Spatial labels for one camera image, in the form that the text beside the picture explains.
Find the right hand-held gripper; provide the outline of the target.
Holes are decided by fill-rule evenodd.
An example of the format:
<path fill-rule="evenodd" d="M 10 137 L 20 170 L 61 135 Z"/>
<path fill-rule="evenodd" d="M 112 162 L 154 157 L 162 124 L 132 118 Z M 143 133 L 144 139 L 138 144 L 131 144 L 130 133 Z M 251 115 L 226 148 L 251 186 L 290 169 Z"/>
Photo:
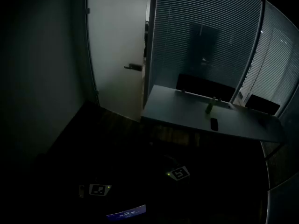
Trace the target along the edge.
<path fill-rule="evenodd" d="M 186 166 L 181 166 L 177 169 L 168 171 L 165 173 L 165 175 L 176 182 L 190 182 L 190 172 L 188 171 Z"/>

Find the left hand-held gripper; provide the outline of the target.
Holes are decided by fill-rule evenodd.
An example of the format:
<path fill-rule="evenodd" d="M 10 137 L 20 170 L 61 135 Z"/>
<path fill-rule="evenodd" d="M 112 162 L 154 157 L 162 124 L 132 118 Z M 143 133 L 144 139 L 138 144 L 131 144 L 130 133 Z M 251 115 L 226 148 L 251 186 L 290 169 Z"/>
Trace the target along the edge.
<path fill-rule="evenodd" d="M 78 197 L 84 198 L 85 196 L 106 196 L 111 189 L 111 185 L 103 184 L 80 184 L 78 186 Z"/>

